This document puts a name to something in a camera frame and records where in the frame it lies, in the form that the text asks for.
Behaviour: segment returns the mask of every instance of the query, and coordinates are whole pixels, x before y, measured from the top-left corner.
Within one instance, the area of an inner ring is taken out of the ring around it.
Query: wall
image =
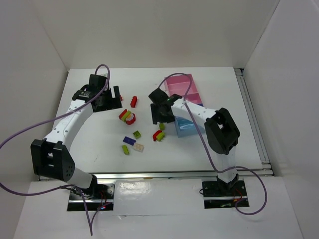
[[[66,79],[66,68],[24,0],[0,3],[0,140],[33,123],[53,117]],[[50,125],[22,134],[0,151],[0,181],[27,192],[35,179],[30,144]],[[24,197],[0,189],[0,238],[13,237]]]
[[[305,239],[318,238],[318,0],[281,0],[244,70],[266,148]]]
[[[279,0],[32,0],[67,68],[243,68]]]

